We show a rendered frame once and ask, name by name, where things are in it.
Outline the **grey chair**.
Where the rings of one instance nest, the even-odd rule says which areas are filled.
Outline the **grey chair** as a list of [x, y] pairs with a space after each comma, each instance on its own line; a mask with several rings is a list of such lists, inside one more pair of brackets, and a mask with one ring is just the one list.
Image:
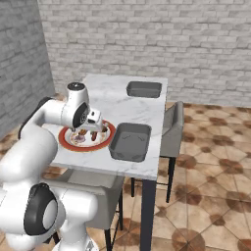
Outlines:
[[183, 103], [177, 101], [170, 107], [164, 115], [163, 131], [160, 147], [160, 157], [169, 159], [168, 176], [166, 183], [166, 202], [170, 201], [171, 189], [175, 172], [176, 158], [179, 155], [184, 125]]
[[86, 218], [87, 227], [103, 229], [106, 238], [107, 251], [113, 250], [114, 241], [111, 239], [110, 227], [119, 209], [119, 219], [116, 228], [123, 229], [123, 176], [103, 175], [77, 170], [66, 170], [54, 179], [45, 178], [44, 181], [52, 187], [67, 188], [93, 195], [97, 199], [97, 210], [92, 218]]

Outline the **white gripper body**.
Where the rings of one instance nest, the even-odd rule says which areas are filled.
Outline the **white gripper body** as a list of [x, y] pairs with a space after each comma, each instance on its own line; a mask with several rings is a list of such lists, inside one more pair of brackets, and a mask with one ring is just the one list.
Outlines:
[[102, 128], [103, 128], [102, 120], [99, 120], [98, 122], [94, 122], [93, 124], [90, 124], [88, 121], [85, 121], [81, 126], [77, 128], [77, 130], [85, 129], [85, 130], [100, 132]]

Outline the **large grey tupperware container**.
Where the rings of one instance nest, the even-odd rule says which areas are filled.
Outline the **large grey tupperware container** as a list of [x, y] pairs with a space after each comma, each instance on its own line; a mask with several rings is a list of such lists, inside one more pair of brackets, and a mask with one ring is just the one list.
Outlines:
[[151, 126], [133, 123], [121, 123], [109, 145], [111, 157], [115, 160], [143, 162], [145, 160]]

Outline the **white marble table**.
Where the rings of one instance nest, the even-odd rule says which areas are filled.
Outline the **white marble table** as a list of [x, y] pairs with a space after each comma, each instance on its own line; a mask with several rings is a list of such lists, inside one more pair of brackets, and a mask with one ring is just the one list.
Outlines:
[[140, 178], [142, 180], [140, 251], [151, 251], [156, 180], [168, 80], [165, 77], [150, 79], [152, 82], [162, 84], [158, 98], [130, 97], [126, 94], [126, 87], [131, 81], [144, 79], [143, 76], [89, 74], [83, 80], [88, 90], [90, 106], [99, 110], [106, 121], [115, 126], [120, 123], [151, 126], [149, 147], [144, 161], [134, 163], [115, 160], [111, 157], [108, 148], [81, 153], [60, 147], [51, 165]]

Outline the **small grey tupperware container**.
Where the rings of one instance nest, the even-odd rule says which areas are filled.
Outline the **small grey tupperware container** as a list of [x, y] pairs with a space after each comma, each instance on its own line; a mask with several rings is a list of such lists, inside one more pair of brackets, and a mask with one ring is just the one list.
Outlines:
[[159, 98], [162, 91], [160, 82], [130, 81], [126, 87], [126, 93], [132, 97]]

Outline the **red rimmed large plate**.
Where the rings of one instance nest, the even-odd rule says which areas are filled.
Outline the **red rimmed large plate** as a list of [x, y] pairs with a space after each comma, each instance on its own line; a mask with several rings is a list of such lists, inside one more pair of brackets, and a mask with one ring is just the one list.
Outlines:
[[107, 147], [113, 139], [116, 128], [108, 121], [103, 121], [104, 123], [109, 123], [107, 132], [97, 131], [96, 140], [92, 141], [92, 131], [88, 130], [83, 143], [75, 142], [75, 137], [78, 135], [79, 130], [71, 131], [69, 128], [63, 127], [58, 135], [59, 143], [64, 148], [75, 152], [91, 152]]

